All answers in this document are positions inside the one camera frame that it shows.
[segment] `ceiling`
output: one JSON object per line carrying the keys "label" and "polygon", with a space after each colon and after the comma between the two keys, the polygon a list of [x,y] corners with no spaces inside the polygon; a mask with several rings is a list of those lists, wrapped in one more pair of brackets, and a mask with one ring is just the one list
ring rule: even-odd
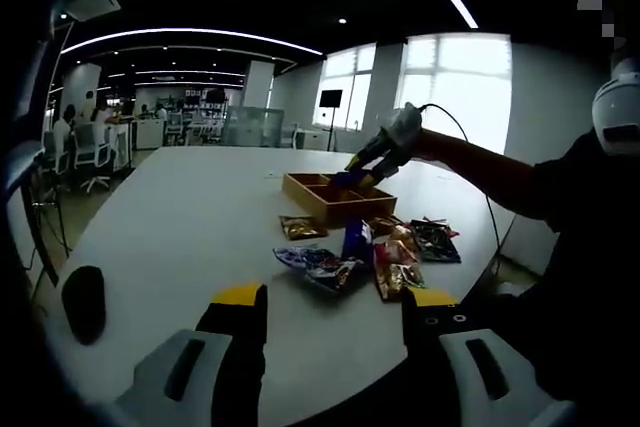
{"label": "ceiling", "polygon": [[[608,49],[608,44],[601,39],[602,14],[578,12],[576,0],[462,1],[480,31],[509,33],[515,40],[598,56]],[[122,7],[120,11],[74,25],[66,46],[122,31],[191,27],[269,37],[326,54],[369,42],[398,42],[408,35],[469,30],[449,0],[118,2]],[[340,18],[347,23],[340,24]],[[58,19],[57,26],[62,27],[69,21]],[[54,83],[60,85],[61,75],[78,61],[103,66],[101,85],[131,87],[136,82],[151,80],[135,74],[137,71],[245,73],[248,62],[257,59],[275,62],[279,73],[293,63],[304,65],[321,58],[307,51],[253,39],[203,33],[154,33],[98,42],[64,54]],[[120,73],[126,75],[109,77]],[[240,80],[220,74],[176,76],[184,77],[176,80],[231,84]]]}

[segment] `black snack bag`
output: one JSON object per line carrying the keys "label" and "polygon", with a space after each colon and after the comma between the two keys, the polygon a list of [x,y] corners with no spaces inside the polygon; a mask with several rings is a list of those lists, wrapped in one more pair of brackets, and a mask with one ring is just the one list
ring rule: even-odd
{"label": "black snack bag", "polygon": [[460,263],[460,254],[451,242],[447,226],[435,222],[412,220],[411,231],[420,249],[423,262]]}

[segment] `white helmet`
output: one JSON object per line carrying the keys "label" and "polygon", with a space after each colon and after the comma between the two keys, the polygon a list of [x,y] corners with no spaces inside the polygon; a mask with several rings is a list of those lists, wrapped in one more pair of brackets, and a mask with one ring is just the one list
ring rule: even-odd
{"label": "white helmet", "polygon": [[625,59],[593,99],[593,126],[605,153],[640,156],[640,69]]}

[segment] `white table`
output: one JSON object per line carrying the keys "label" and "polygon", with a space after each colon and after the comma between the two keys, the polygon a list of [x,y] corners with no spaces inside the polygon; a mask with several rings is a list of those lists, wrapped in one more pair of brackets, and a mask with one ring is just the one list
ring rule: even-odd
{"label": "white table", "polygon": [[[268,285],[266,373],[260,425],[285,425],[356,394],[405,356],[401,312],[373,281],[326,299],[271,249],[290,244],[278,215],[304,211],[281,192],[284,172],[335,172],[349,154],[246,147],[170,147],[153,153],[106,201],[61,272],[102,268],[107,325],[83,347],[57,297],[48,331],[70,380],[89,401],[110,401],[133,368],[182,328],[194,328],[215,292],[256,280]],[[381,188],[404,220],[447,218],[461,235],[461,264],[424,264],[426,282],[462,298],[496,250],[484,196],[457,175],[410,162]],[[500,236],[513,214],[496,207]],[[336,253],[343,231],[317,241]]]}

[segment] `wooden tray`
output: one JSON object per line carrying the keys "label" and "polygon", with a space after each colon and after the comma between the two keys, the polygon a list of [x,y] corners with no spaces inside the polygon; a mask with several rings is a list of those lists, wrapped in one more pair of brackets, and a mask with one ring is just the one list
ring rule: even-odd
{"label": "wooden tray", "polygon": [[282,191],[328,227],[343,226],[350,218],[391,215],[396,199],[376,188],[344,190],[330,187],[333,174],[285,174]]}

